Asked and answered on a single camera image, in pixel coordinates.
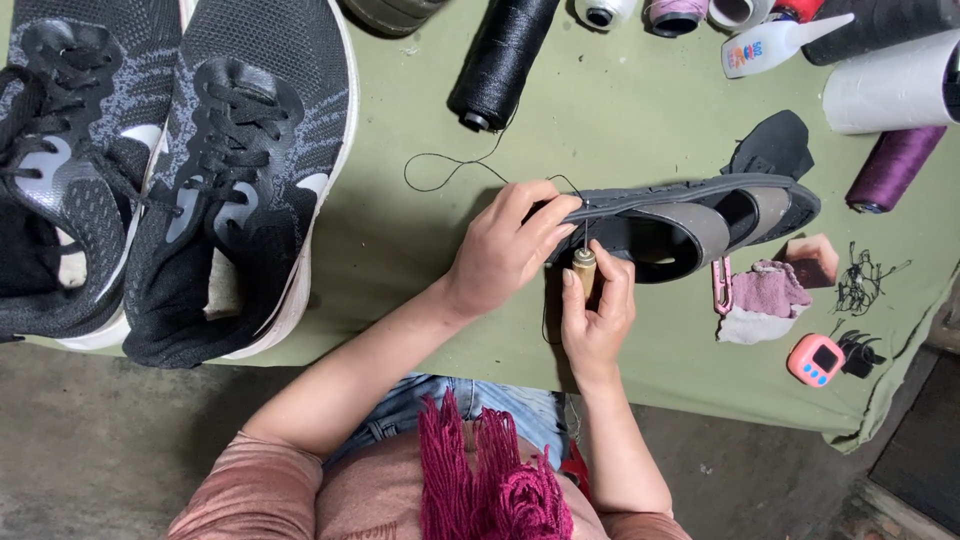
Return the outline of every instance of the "black shoelace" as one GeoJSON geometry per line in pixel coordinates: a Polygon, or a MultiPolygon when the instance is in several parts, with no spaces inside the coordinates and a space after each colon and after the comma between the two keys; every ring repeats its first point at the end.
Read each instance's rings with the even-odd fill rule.
{"type": "MultiPolygon", "coordinates": [[[[7,117],[0,122],[0,185],[3,186],[0,195],[9,195],[3,190],[12,188],[6,184],[14,177],[42,177],[36,169],[24,169],[15,164],[33,152],[56,154],[56,146],[43,136],[70,131],[70,114],[86,108],[84,90],[100,85],[95,71],[113,61],[105,51],[96,49],[54,51],[47,48],[40,54],[54,67],[47,84],[23,66],[8,65],[0,70],[0,95],[16,81],[23,85],[13,98],[7,117]]],[[[137,179],[138,183],[143,171],[131,170],[130,165],[110,151],[102,154],[87,147],[81,148],[80,154],[88,158],[119,193],[131,201],[140,199],[131,179],[137,179]]]]}
{"type": "MultiPolygon", "coordinates": [[[[209,83],[206,91],[227,105],[225,110],[210,111],[213,135],[206,139],[209,146],[199,159],[200,167],[212,173],[213,180],[188,180],[183,186],[200,190],[210,200],[247,204],[247,196],[233,186],[238,182],[256,182],[256,169],[270,164],[270,153],[254,148],[253,143],[260,132],[280,140],[276,122],[287,119],[287,112],[275,101],[246,88],[209,83]]],[[[183,212],[180,208],[173,211],[176,215],[183,212]]]]}

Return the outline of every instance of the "table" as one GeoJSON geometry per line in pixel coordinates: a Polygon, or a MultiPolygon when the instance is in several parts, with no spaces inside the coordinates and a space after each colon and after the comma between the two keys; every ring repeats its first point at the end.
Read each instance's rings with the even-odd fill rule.
{"type": "MultiPolygon", "coordinates": [[[[302,365],[350,339],[399,306],[452,261],[466,225],[502,183],[467,166],[442,189],[420,193],[404,183],[403,166],[421,152],[460,159],[487,154],[496,135],[463,126],[445,102],[461,69],[485,3],[455,1],[404,39],[373,37],[350,25],[359,62],[358,135],[346,169],[317,221],[312,307],[273,349],[240,361],[302,365]]],[[[772,71],[724,78],[725,37],[704,24],[677,39],[643,32],[640,8],[608,35],[589,31],[561,6],[540,51],[514,123],[486,160],[505,178],[523,181],[565,174],[577,187],[671,184],[715,176],[736,141],[765,117],[790,109],[810,130],[816,166],[803,184],[823,201],[805,233],[826,233],[849,263],[848,244],[870,249],[885,266],[912,259],[884,281],[886,293],[841,331],[882,338],[892,358],[867,380],[840,376],[823,389],[794,380],[784,367],[806,333],[830,333],[842,314],[836,294],[812,292],[814,303],[786,337],[753,346],[716,343],[708,270],[677,282],[639,286],[636,325],[620,358],[631,402],[764,424],[821,431],[838,449],[868,440],[960,259],[960,134],[951,129],[897,208],[859,215],[843,197],[876,136],[829,130],[820,94],[830,68],[798,55],[772,71]]],[[[439,184],[452,165],[413,163],[410,180],[439,184]]],[[[569,190],[558,184],[561,190],[569,190]]],[[[732,256],[744,271],[782,246],[775,241],[732,256]]],[[[510,384],[571,390],[568,371],[541,337],[543,279],[536,278],[503,308],[451,339],[422,371],[510,384]]]]}

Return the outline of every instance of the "gray floor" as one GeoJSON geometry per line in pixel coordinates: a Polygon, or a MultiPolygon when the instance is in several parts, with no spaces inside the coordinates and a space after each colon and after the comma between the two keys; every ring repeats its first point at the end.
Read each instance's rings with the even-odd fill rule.
{"type": "MultiPolygon", "coordinates": [[[[921,351],[881,435],[849,456],[808,431],[652,407],[636,418],[693,538],[819,538],[936,357],[921,351]]],[[[158,538],[237,428],[298,372],[159,371],[0,347],[0,539],[158,538]]]]}

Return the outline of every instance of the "pink shirt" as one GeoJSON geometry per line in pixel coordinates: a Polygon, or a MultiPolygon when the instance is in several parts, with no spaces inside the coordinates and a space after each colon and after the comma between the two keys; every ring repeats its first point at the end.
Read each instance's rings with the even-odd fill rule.
{"type": "MultiPolygon", "coordinates": [[[[537,453],[523,438],[517,444],[521,456],[537,453]]],[[[471,460],[474,450],[467,447],[471,460]]],[[[574,540],[689,540],[665,514],[599,517],[569,479],[554,474],[574,540]]],[[[240,432],[171,524],[169,538],[419,540],[422,491],[414,431],[352,454],[326,475],[316,456],[240,432]]]]}

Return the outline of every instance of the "white glue bottle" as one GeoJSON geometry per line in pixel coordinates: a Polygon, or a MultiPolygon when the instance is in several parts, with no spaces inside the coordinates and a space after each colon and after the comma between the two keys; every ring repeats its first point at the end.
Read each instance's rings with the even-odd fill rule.
{"type": "Polygon", "coordinates": [[[806,24],[779,20],[757,25],[734,36],[720,48],[723,71],[728,79],[736,79],[777,67],[810,41],[851,21],[853,13],[806,24]]]}

